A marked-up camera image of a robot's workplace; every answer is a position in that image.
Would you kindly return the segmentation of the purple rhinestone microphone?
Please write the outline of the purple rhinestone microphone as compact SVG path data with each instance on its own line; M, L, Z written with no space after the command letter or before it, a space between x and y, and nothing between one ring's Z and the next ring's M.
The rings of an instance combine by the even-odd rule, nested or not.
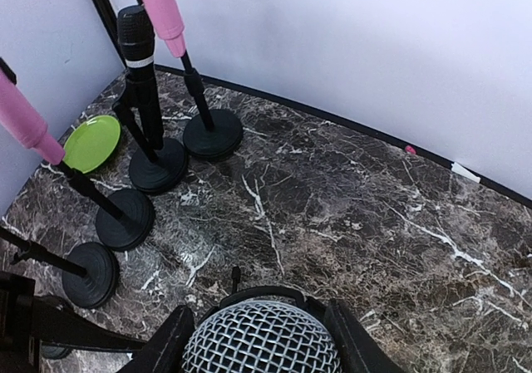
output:
M182 372L341 372L337 347L311 314L284 302L249 301L204 320L185 346Z

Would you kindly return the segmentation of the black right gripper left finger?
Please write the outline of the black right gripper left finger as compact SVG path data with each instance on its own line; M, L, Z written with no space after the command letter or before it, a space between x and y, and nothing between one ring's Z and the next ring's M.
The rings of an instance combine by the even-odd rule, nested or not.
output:
M185 346L194 330L193 312L187 306L178 306L128 363L128 371L179 372Z

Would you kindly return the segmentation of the black tripod mic stand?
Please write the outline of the black tripod mic stand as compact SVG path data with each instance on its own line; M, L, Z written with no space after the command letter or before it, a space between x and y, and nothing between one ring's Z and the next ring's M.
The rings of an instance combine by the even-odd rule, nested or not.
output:
M201 318L201 321L206 320L208 317L213 316L216 312L219 312L226 307L261 297L281 297L290 299L294 302L296 307L308 312L318 320L323 319L326 311L326 305L316 298L304 296L299 290L283 286L265 285L239 290L241 276L242 272L240 267L234 266L231 271L231 293L227 297L223 298L218 305L211 307Z

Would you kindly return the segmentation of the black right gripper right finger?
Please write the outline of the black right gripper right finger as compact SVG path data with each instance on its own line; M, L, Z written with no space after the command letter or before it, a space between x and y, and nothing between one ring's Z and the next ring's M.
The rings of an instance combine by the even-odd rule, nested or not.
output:
M332 299L326 307L323 324L335 341L345 372L404 372L372 339L345 302Z

